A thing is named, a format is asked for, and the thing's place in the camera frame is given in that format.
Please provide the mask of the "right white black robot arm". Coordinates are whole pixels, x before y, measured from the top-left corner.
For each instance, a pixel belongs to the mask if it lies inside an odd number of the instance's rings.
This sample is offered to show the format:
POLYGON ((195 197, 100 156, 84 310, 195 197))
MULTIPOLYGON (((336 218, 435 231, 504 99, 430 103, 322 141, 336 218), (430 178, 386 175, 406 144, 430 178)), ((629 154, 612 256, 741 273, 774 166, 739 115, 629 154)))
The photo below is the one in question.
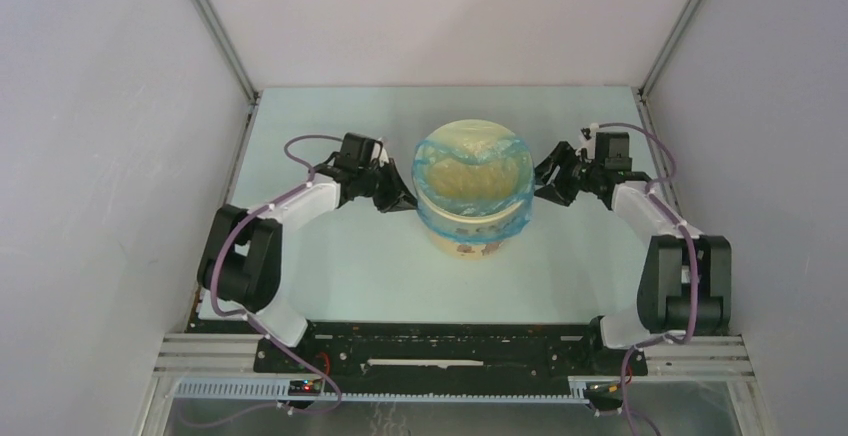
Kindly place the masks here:
POLYGON ((534 170, 538 198, 567 207, 591 194, 646 244, 633 305, 598 320, 599 336, 581 348, 585 367, 606 374, 621 349, 686 344, 730 325, 732 247, 703 233, 661 195, 662 178, 633 168, 628 123, 592 124, 577 147, 560 141, 534 170))

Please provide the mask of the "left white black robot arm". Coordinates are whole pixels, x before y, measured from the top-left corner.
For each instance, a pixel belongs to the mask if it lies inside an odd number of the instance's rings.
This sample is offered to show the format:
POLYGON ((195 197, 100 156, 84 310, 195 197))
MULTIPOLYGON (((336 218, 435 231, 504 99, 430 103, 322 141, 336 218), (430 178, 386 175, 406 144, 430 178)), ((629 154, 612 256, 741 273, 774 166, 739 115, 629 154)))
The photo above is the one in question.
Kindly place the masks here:
POLYGON ((381 213, 417 207, 383 141, 356 133, 335 141, 339 147, 327 159, 303 164, 306 178, 293 189, 251 208, 221 206, 197 272, 210 311, 277 343, 278 360, 297 373, 312 367, 316 346, 303 337, 307 318, 281 290, 285 237, 357 198, 381 213))

